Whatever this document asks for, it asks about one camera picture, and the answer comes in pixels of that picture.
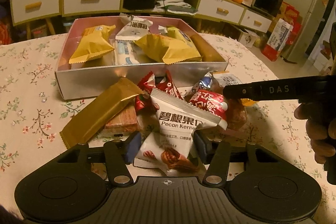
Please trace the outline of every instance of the tiled floor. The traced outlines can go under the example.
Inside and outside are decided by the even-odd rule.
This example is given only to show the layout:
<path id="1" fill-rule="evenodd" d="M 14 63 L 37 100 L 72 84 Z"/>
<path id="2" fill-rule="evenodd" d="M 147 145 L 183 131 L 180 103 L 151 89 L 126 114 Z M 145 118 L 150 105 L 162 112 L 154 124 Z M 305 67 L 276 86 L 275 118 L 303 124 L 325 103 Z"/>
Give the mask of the tiled floor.
<path id="1" fill-rule="evenodd" d="M 319 71 L 306 58 L 302 58 L 297 64 L 287 63 L 282 58 L 278 58 L 275 62 L 272 62 L 261 53 L 260 49 L 252 47 L 249 50 L 280 79 L 319 74 Z"/>

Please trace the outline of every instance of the silver bolt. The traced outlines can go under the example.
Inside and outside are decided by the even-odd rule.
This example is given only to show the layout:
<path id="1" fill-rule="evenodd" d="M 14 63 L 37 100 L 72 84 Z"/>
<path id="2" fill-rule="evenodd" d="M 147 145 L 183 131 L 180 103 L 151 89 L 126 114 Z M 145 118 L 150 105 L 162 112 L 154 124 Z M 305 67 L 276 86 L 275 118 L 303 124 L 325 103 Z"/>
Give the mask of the silver bolt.
<path id="1" fill-rule="evenodd" d="M 219 176 L 208 176 L 205 180 L 211 184 L 218 184 L 222 181 L 222 178 Z"/>
<path id="2" fill-rule="evenodd" d="M 114 178 L 114 182 L 119 184 L 125 184 L 130 181 L 130 178 L 128 176 L 117 176 Z"/>

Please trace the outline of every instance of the red snack package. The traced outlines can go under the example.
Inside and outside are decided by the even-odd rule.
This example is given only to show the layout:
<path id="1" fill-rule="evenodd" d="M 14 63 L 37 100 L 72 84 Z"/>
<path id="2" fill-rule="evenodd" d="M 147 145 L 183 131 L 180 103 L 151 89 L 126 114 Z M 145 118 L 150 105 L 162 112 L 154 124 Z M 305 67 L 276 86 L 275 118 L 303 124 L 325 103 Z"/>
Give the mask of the red snack package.
<path id="1" fill-rule="evenodd" d="M 209 111 L 226 121 L 227 103 L 223 95 L 207 90 L 198 90 L 189 103 L 203 110 Z"/>
<path id="2" fill-rule="evenodd" d="M 135 111 L 138 112 L 144 108 L 152 108 L 152 101 L 150 99 L 150 94 L 153 88 L 157 88 L 161 91 L 168 93 L 174 97 L 183 100 L 180 92 L 177 90 L 173 83 L 169 70 L 166 70 L 164 77 L 156 77 L 151 71 L 147 74 L 139 83 L 138 87 L 148 93 L 144 95 L 139 95 L 135 98 Z"/>

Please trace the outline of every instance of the floral tablecloth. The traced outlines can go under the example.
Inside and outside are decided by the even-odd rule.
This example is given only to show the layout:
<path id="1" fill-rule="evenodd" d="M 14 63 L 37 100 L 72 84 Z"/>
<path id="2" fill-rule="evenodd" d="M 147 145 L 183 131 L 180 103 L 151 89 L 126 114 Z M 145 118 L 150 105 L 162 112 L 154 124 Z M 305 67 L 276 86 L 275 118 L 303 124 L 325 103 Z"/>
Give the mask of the floral tablecloth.
<path id="1" fill-rule="evenodd" d="M 14 200 L 17 183 L 66 150 L 59 132 L 92 99 L 62 101 L 54 68 L 66 34 L 0 46 L 0 204 L 18 213 Z M 237 41 L 216 35 L 203 37 L 229 62 L 228 70 L 242 82 L 272 80 L 276 76 Z M 250 142 L 262 144 L 314 177 L 323 199 L 317 223 L 336 222 L 336 186 L 326 181 L 323 167 L 314 161 L 305 122 L 293 117 L 296 101 L 268 101 L 247 108 L 248 123 L 241 129 Z M 90 145 L 108 138 L 97 136 Z M 244 145 L 243 140 L 226 140 Z M 130 166 L 133 176 L 142 171 Z M 229 171 L 229 177 L 236 172 Z"/>

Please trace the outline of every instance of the human hand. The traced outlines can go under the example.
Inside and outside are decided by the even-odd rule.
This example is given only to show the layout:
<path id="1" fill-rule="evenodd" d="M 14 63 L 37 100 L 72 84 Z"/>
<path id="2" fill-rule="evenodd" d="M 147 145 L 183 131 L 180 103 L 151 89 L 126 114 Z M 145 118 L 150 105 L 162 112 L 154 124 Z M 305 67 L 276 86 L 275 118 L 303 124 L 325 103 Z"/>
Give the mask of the human hand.
<path id="1" fill-rule="evenodd" d="M 294 111 L 294 117 L 299 120 L 307 120 L 309 118 L 307 105 L 299 105 Z M 331 121 L 328 128 L 308 119 L 306 122 L 306 131 L 310 138 L 311 148 L 315 152 L 315 161 L 317 163 L 324 164 L 327 157 L 335 155 L 335 147 L 326 143 L 325 139 L 328 135 L 336 139 L 336 118 Z"/>

